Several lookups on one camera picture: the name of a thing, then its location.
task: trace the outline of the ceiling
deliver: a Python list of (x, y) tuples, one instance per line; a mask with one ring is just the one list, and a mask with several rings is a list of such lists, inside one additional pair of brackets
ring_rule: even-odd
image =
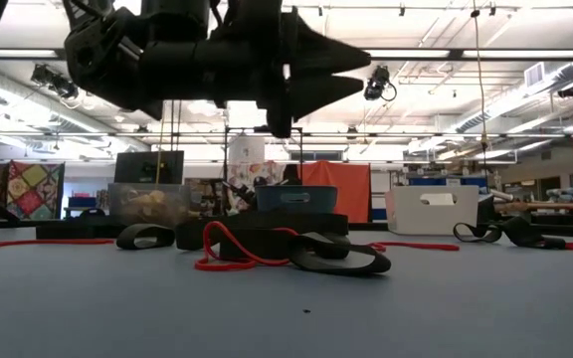
[[(115, 3), (137, 9), (139, 1), (117, 0)], [(298, 6), (299, 14), (313, 30), (360, 48), (476, 46), (475, 22), (470, 16), (474, 1), (406, 0), (402, 3), (406, 7), (404, 16), (400, 16), (400, 3), (389, 0), (284, 1), (285, 6)], [(482, 7), (478, 17), (478, 43), (481, 48), (573, 49), (573, 1), (496, 0), (496, 13), (493, 16), (489, 15), (490, 1), (477, 0), (476, 3)], [(224, 13), (226, 6), (221, 5), (220, 11)], [(60, 49), (69, 31), (60, 1), (10, 0), (0, 23), (0, 48)], [(46, 97), (52, 100), (50, 103), (59, 103), (55, 94), (47, 89), (37, 89), (30, 81), (36, 64), (48, 65), (52, 70), (68, 75), (67, 66), (62, 61), (0, 60), (0, 77), (12, 84), (2, 80), (0, 87), (4, 90), (10, 87), (18, 89), (16, 86), (21, 85), (27, 91), (36, 92), (26, 100)], [(527, 59), (521, 62), (483, 62), (480, 79), (486, 106), (497, 103), (522, 86), (523, 72), (535, 64)], [(368, 101), (362, 93), (356, 93), (302, 118), (297, 126), (309, 132), (345, 132), (348, 126), (356, 126), (360, 132), (441, 132), (448, 131), (453, 123), (480, 110), (481, 92), (476, 62), (374, 62), (369, 68), (345, 75), (367, 81), (378, 65), (386, 65), (390, 71), (391, 82), (398, 93), (393, 101)], [(549, 68), (563, 65), (551, 64)], [(72, 115), (77, 117), (80, 115), (81, 120), (92, 126), (98, 123), (98, 129), (102, 132), (131, 132), (143, 125), (155, 133), (161, 130), (160, 122), (143, 112), (125, 113), (113, 104), (85, 93), (77, 100), (59, 105), (67, 113), (75, 112)], [(573, 107), (573, 98), (552, 98), (550, 101), (550, 95), (542, 93), (496, 115), (497, 119), (492, 119), (493, 125), (488, 127), (488, 132), (507, 132), (523, 122), (568, 106)], [(163, 130), (169, 132), (171, 106), (168, 104), (166, 108), (167, 124)], [(175, 112), (181, 113), (181, 131), (222, 132), (224, 129), (224, 113), (202, 101), (183, 101), (182, 104), (176, 101)], [(261, 113), (252, 117), (262, 121)], [(568, 125), (572, 120), (571, 116), (567, 117)], [(480, 132), (480, 129), (477, 127), (470, 131)], [(138, 140), (152, 145), (160, 139), (156, 134)], [(205, 134), (202, 138), (181, 137), (180, 143), (191, 143), (194, 148), (198, 144), (218, 147), (222, 140), (219, 135)], [(411, 140), (365, 138), (359, 145), (368, 147), (371, 152), (372, 148), (380, 146), (380, 150), (386, 150), (386, 145), (391, 145), (390, 150), (404, 150), (405, 147), (400, 144), (405, 145)], [(169, 143), (169, 140), (165, 138), (163, 142)], [(313, 144), (352, 143), (345, 137), (308, 137), (305, 142), (309, 148), (313, 148)], [(450, 148), (449, 145), (439, 144), (436, 146), (438, 150), (446, 151)], [(458, 144), (465, 145), (472, 144), (467, 139)], [(192, 150), (207, 152), (204, 148)], [(364, 154), (362, 158), (368, 159), (368, 156)]]

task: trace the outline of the table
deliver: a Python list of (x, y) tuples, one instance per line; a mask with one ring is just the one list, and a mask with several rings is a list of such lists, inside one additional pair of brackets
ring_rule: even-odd
[(573, 356), (573, 252), (461, 247), (390, 248), (392, 269), (370, 278), (197, 271), (201, 253), (170, 248), (2, 248), (0, 357)]

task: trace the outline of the black robotic end effector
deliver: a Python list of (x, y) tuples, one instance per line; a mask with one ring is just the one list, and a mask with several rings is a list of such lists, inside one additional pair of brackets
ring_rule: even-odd
[(71, 19), (65, 48), (73, 81), (157, 119), (164, 99), (211, 99), (220, 107), (254, 100), (280, 138), (299, 118), (362, 90), (362, 80), (333, 74), (368, 66), (370, 56), (315, 33), (296, 8), (282, 13), (282, 0), (230, 0), (207, 39), (213, 3), (146, 0), (140, 16), (121, 8), (76, 26)]

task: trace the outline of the wall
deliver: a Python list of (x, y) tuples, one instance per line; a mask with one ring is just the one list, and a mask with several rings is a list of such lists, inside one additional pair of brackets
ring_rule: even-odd
[(570, 186), (573, 174), (573, 147), (552, 149), (550, 160), (541, 160), (540, 153), (519, 159), (519, 164), (500, 169), (502, 183), (514, 183), (530, 179), (560, 176), (561, 187)]

